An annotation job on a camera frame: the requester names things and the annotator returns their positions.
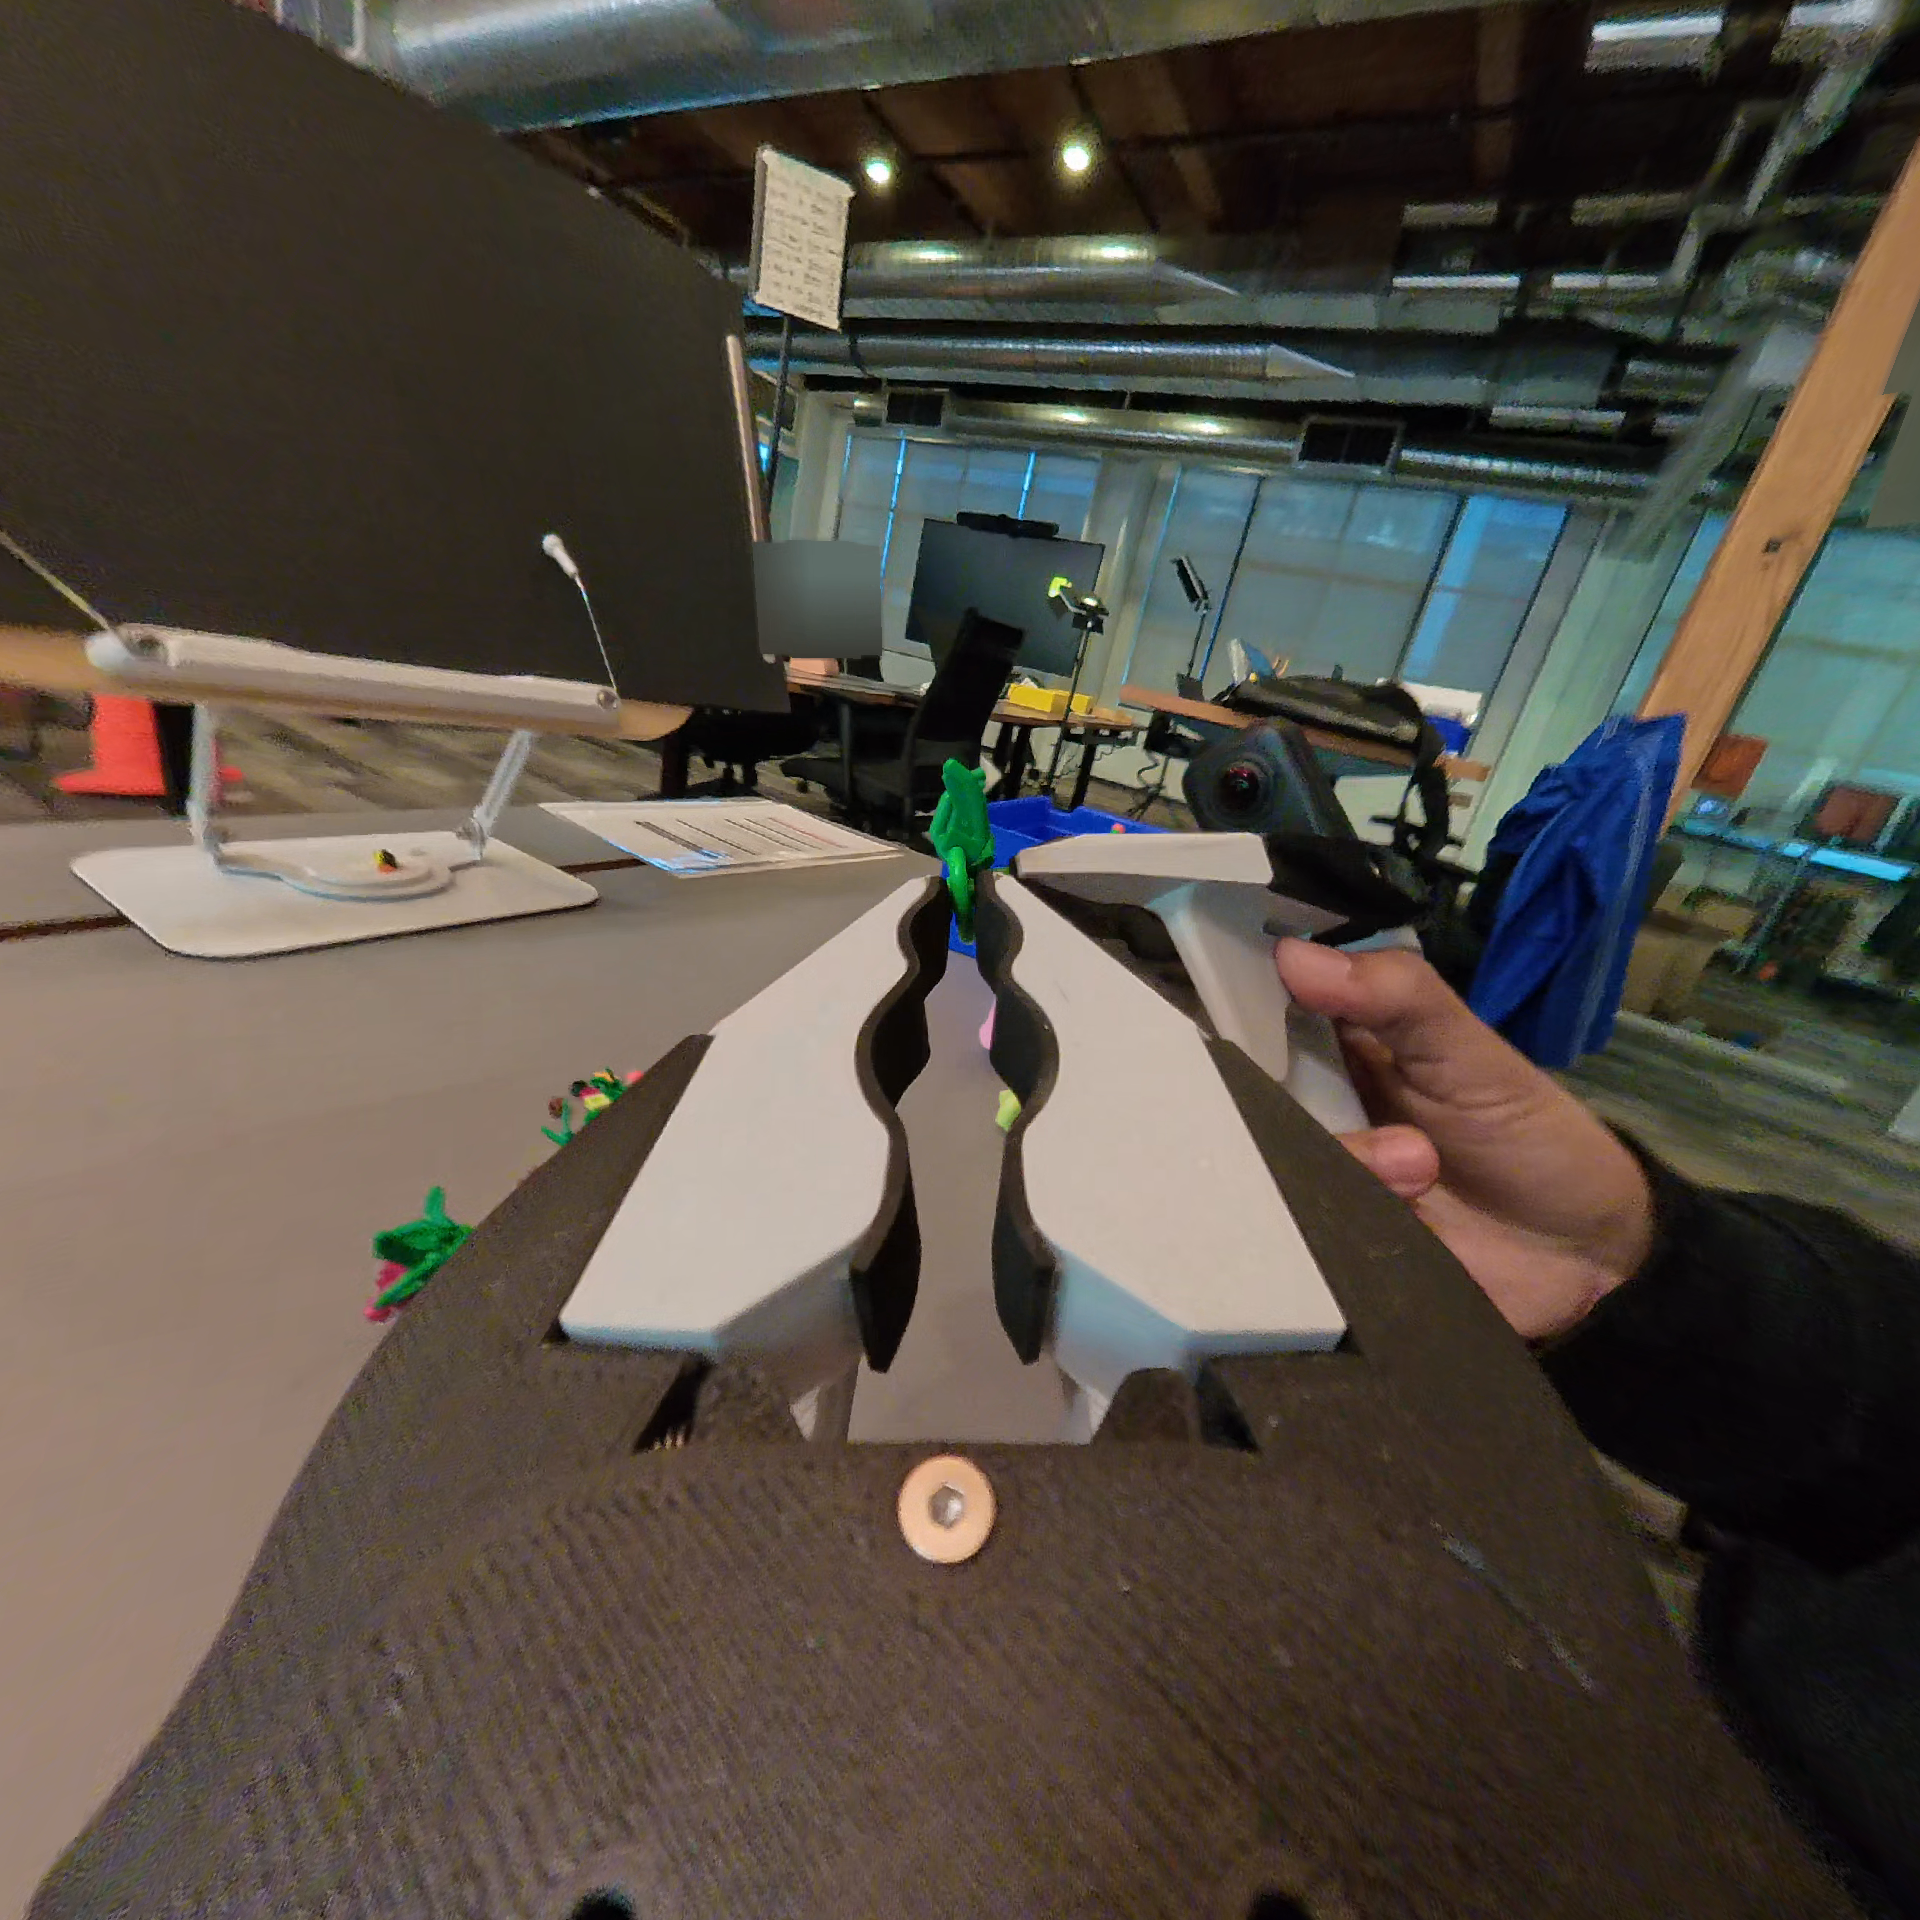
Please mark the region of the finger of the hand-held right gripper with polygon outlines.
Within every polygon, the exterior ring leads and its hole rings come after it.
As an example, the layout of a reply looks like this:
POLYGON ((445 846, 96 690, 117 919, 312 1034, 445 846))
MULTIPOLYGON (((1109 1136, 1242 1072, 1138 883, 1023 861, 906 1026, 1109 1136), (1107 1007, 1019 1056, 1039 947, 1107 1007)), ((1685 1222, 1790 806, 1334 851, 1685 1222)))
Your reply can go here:
POLYGON ((1142 885, 1138 904, 1157 919, 1214 1034, 1263 1074, 1290 1072, 1290 995, 1266 931, 1279 901, 1258 885, 1142 885))
POLYGON ((1279 902, 1272 859, 1252 831, 1080 831, 1018 852, 1018 877, 1094 904, 1151 908, 1192 887, 1279 902))

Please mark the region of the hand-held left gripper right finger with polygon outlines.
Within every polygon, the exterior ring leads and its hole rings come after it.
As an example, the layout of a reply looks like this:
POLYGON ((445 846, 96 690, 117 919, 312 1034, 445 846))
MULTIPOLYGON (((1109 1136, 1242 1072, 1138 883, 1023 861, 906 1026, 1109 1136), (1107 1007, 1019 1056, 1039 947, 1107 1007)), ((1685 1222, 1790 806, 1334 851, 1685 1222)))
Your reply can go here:
POLYGON ((1003 1134, 992 1285, 1063 1428, 1128 1375, 1334 1352, 1349 1323, 1203 1029, 1013 875, 976 895, 1003 1134))

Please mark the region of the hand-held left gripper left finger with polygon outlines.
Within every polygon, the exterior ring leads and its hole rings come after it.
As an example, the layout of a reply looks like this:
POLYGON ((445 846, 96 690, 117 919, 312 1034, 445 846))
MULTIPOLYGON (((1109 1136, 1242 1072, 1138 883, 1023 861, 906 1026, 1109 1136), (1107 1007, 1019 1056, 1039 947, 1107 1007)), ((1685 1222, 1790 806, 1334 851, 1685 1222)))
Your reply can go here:
POLYGON ((919 1292, 898 1101, 946 956, 949 887, 909 879, 711 1029, 560 1309, 570 1343, 750 1365, 805 1437, 848 1434, 919 1292))

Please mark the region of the pile of toy brick pieces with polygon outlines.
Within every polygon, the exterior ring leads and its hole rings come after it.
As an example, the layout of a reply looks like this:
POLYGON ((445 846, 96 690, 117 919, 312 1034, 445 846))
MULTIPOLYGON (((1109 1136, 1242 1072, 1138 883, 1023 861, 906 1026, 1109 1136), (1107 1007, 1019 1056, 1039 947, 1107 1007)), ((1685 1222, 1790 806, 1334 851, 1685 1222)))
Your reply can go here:
POLYGON ((643 1070, 600 1070, 573 1079, 562 1093, 549 1098, 544 1107, 544 1141, 556 1147, 571 1143, 594 1118, 608 1114, 630 1093, 643 1076, 643 1070))

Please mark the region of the green toy leaf stem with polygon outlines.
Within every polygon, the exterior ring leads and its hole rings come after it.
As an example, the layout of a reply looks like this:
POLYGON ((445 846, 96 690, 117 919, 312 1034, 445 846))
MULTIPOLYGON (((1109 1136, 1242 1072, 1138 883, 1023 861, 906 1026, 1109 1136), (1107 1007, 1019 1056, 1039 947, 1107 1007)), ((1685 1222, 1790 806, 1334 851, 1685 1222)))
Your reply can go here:
POLYGON ((988 776, 974 763, 944 759, 941 796, 927 823, 927 843, 944 870, 950 935, 960 947, 971 948, 981 877, 996 866, 988 776))

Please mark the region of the person's right forearm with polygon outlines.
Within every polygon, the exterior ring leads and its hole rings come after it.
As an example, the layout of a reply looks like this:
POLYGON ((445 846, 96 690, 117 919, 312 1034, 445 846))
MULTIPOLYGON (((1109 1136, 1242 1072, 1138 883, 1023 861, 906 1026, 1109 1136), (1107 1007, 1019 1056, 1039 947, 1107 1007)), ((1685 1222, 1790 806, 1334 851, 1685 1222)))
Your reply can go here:
POLYGON ((1648 1256, 1540 1347, 1586 1440, 1731 1540, 1831 1572, 1912 1547, 1915 1250, 1620 1143, 1648 1179, 1648 1256))

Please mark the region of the blue jacket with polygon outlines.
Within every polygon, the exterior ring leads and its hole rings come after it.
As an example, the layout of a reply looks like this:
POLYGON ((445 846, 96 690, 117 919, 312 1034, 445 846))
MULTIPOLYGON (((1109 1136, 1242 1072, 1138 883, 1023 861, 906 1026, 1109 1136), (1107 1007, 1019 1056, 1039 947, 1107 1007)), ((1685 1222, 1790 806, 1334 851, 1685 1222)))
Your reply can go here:
POLYGON ((1493 919, 1468 1003, 1539 1068, 1572 1068, 1613 1034, 1685 741, 1679 714, 1605 720, 1487 843, 1493 919))

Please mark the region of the black high-back office chair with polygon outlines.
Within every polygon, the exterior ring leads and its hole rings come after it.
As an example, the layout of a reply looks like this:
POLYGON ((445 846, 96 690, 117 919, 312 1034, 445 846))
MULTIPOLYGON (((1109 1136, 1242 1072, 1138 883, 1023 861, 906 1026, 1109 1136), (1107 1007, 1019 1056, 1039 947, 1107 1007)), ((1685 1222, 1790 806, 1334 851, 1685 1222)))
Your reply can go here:
POLYGON ((782 775, 805 788, 818 786, 854 828, 915 836, 944 792, 944 763, 978 768, 1021 637, 1021 628, 967 607, 915 704, 834 698, 828 735, 783 759, 782 775))

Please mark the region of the light on tripod stand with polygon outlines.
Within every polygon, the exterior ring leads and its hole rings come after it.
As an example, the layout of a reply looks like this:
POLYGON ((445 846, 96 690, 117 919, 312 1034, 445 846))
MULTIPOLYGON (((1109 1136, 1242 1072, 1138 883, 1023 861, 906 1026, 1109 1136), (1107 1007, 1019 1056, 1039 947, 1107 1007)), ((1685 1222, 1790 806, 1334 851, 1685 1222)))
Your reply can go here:
POLYGON ((1071 671, 1059 714, 1055 738, 1042 784, 1047 796, 1054 797, 1063 762, 1071 741, 1071 723, 1078 714, 1074 704, 1078 700, 1080 680, 1087 668, 1087 646, 1092 640, 1104 635, 1110 613, 1098 598, 1094 591, 1077 589, 1074 582, 1066 575, 1055 575, 1047 584, 1047 605, 1054 614, 1068 620, 1068 623, 1071 627, 1071 671))

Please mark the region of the toy flower plant brown bloom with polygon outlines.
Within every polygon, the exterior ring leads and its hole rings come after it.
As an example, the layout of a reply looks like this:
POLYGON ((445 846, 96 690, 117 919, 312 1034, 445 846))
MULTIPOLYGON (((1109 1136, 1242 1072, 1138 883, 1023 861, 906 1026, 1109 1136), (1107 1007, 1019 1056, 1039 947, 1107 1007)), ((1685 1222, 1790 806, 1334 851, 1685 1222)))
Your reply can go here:
POLYGON ((364 1317, 375 1325, 390 1323, 470 1234, 474 1226, 447 1212, 445 1189, 429 1186, 414 1219, 373 1236, 375 1285, 364 1317))

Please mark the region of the white book stand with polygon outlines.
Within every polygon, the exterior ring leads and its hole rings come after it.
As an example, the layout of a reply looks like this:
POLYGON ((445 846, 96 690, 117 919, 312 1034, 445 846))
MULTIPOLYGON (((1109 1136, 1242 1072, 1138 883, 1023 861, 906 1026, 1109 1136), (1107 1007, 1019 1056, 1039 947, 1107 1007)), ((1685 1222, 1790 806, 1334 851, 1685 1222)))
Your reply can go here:
POLYGON ((2 535, 2 544, 84 622, 80 640, 5 628, 8 676, 83 666, 96 704, 140 695, 189 710, 186 838, 96 847, 68 863, 117 919, 180 957, 235 962, 590 908, 588 879, 495 836, 538 738, 656 741, 687 720, 684 704, 621 700, 610 679, 491 676, 117 622, 18 539, 2 535), (234 838, 220 819, 220 730, 234 706, 491 730, 504 742, 454 830, 234 838))

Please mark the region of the white paper sign on pole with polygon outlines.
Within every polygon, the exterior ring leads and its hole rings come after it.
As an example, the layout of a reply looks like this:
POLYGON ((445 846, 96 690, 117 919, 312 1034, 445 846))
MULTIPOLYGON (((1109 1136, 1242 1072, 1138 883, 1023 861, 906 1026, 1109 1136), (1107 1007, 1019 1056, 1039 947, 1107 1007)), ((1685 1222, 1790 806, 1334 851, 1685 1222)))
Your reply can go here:
POLYGON ((747 300, 782 319, 843 326, 850 181, 760 144, 747 300))

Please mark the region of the orange traffic cone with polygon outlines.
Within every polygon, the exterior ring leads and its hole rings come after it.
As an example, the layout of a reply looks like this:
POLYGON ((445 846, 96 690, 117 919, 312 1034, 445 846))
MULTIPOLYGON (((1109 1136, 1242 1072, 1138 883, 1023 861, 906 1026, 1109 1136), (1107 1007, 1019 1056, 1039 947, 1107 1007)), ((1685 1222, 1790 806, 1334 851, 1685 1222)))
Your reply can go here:
POLYGON ((152 799, 168 814, 186 814, 194 720, 189 704, 92 695, 90 759, 77 771, 55 775, 52 786, 68 797, 152 799))

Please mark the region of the black board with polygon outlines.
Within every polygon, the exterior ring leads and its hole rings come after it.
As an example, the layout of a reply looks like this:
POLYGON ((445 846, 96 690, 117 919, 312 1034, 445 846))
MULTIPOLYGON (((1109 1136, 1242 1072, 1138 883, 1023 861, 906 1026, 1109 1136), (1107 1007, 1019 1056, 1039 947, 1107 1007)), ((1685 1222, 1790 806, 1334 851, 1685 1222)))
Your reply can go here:
POLYGON ((2 10, 5 535, 119 627, 780 710, 738 300, 234 4, 2 10))

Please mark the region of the wide silver ceiling duct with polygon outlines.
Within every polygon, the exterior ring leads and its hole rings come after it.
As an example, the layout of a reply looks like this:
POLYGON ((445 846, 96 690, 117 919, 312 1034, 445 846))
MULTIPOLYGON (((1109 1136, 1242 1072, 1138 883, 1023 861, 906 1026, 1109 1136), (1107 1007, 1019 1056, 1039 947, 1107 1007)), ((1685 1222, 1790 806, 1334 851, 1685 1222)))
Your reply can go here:
POLYGON ((1487 10, 1466 2, 368 2, 351 7, 348 53, 434 104, 518 131, 1487 10))

